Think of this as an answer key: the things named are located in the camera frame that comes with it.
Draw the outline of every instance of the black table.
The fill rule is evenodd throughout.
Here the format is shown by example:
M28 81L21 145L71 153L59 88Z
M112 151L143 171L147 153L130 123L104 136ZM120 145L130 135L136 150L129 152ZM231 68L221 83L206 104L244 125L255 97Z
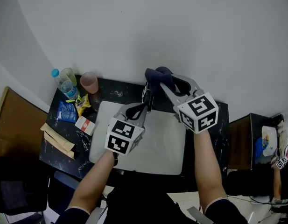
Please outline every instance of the black table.
M79 79L80 76L77 76L77 88L83 96L86 91L81 87ZM92 108L87 108L83 113L83 116L92 122L96 120L101 101L120 104L141 102L143 85L108 79L98 79L98 83L98 93L89 96ZM75 153L75 160L58 151L44 138L42 139L39 159L65 173L83 178L93 166L93 163L89 161L91 136L79 130L73 123L56 120L59 101L65 101L66 99L65 95L57 89L46 123L68 141L76 144L72 149ZM227 175L228 165L229 113L227 104L217 102L217 105L219 107L218 124L210 128L209 133L224 179ZM172 104L164 95L154 98L153 109L174 113ZM193 132L188 130L185 135L183 167L180 175L155 175L113 169L107 185L114 187L132 183L136 180L141 185L154 185L155 188L159 187L165 192L197 191L194 171Z

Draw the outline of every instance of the brown cardboard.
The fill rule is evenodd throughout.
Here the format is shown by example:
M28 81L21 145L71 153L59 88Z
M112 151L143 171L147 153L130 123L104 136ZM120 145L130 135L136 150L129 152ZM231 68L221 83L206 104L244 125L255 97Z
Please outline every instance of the brown cardboard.
M39 158L47 113L9 89L0 109L0 156L21 161Z

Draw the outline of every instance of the white cutting board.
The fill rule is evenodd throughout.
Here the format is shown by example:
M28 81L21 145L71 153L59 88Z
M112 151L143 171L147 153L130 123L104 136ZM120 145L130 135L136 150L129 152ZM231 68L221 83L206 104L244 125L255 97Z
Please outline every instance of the white cutting board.
M111 117L122 107L102 101L96 118L89 160L96 163L105 151L105 137ZM150 174L179 175L182 170L185 127L172 113L152 110L146 115L145 133L127 156L119 155L115 168Z

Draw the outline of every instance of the dark blue cloth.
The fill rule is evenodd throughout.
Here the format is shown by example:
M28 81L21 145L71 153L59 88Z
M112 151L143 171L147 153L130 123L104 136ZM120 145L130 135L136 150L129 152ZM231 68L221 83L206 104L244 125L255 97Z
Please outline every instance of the dark blue cloth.
M153 96L157 96L163 92L160 82L164 83L172 91L176 90L172 74L173 73L168 68L163 66L158 67L155 70L150 68L146 69L145 77Z

